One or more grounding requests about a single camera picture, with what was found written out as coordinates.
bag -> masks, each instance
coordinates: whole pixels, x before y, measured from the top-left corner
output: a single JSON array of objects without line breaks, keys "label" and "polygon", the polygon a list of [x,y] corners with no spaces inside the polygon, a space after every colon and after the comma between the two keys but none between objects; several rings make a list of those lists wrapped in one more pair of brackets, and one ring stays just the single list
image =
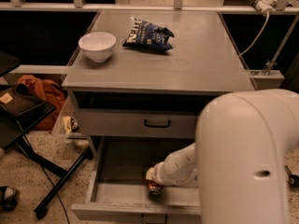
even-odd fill
[{"label": "bag", "polygon": [[22,76],[18,83],[26,85],[33,95],[55,105],[55,110],[36,125],[38,130],[52,130],[66,100],[62,86],[52,79],[41,79],[33,75]]},{"label": "bag", "polygon": [[32,96],[23,84],[0,91],[0,106],[14,119],[24,119],[25,116],[29,118],[46,107],[45,103]]}]

backpack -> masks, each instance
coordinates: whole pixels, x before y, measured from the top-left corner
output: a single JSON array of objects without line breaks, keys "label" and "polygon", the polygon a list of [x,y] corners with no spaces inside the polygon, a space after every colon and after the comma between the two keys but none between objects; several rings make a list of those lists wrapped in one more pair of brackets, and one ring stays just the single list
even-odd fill
[{"label": "backpack", "polygon": [[66,99],[62,86],[52,79],[41,79],[33,75],[23,75],[17,82],[26,85],[31,94],[55,105],[56,109],[36,125],[37,130],[51,131]]}]

gray tabletop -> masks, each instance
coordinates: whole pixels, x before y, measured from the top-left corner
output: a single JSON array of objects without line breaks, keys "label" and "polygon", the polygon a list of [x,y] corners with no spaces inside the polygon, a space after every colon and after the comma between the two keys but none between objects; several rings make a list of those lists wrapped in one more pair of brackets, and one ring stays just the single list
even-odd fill
[{"label": "gray tabletop", "polygon": [[[166,53],[122,46],[131,17],[171,30]],[[112,57],[96,64],[78,53],[64,88],[70,91],[124,91],[202,94],[254,90],[249,73],[215,11],[103,10],[92,32],[117,38]]]}]

cabinet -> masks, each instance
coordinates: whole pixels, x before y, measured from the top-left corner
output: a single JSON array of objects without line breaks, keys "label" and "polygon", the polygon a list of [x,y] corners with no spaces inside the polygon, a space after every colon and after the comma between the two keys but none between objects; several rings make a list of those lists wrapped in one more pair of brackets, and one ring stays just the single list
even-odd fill
[{"label": "cabinet", "polygon": [[[144,174],[194,141],[197,117],[208,102],[252,91],[253,81],[215,11],[100,13],[92,32],[117,37],[112,57],[95,64],[79,52],[63,84],[96,157],[86,203],[72,209],[87,220],[198,223],[199,189],[167,187],[162,196],[149,197]],[[161,54],[123,48],[130,17],[170,29],[173,49]]]}]

black metal leg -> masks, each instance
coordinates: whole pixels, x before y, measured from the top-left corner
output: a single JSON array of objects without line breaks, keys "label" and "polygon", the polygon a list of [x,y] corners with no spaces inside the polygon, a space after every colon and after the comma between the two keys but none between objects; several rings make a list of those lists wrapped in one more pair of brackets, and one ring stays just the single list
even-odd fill
[{"label": "black metal leg", "polygon": [[44,198],[40,205],[35,209],[37,217],[43,217],[46,212],[46,207],[53,197],[58,193],[58,191],[63,187],[64,183],[70,178],[70,176],[79,168],[82,162],[85,159],[89,159],[92,155],[91,149],[88,147],[86,150],[79,156],[79,158],[74,162],[70,169],[66,172],[66,175],[62,177],[58,183],[53,187],[49,194]]},{"label": "black metal leg", "polygon": [[19,138],[17,140],[17,144],[21,149],[21,151],[23,152],[23,154],[25,154],[29,159],[37,162],[38,164],[48,169],[55,175],[59,177],[64,177],[67,174],[67,171],[65,169],[61,168],[60,166],[56,165],[51,161],[46,160],[42,156],[36,154],[35,151],[31,148],[31,146],[27,144],[27,142],[23,138]]}]

